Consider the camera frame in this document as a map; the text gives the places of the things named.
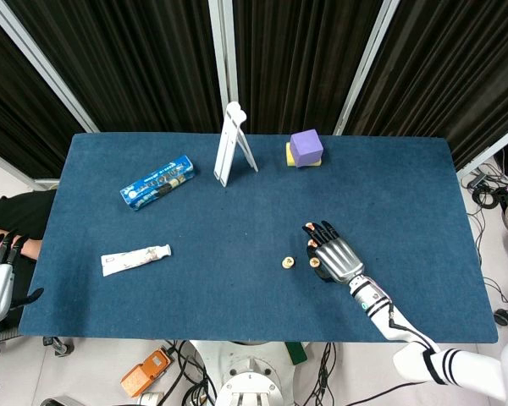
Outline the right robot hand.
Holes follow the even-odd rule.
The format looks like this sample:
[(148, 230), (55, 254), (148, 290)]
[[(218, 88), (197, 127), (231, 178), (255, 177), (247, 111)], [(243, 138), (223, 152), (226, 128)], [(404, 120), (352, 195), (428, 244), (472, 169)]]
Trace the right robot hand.
[(329, 222), (309, 222), (302, 229), (309, 238), (306, 252), (310, 267), (321, 279), (348, 284), (363, 274), (363, 262)]

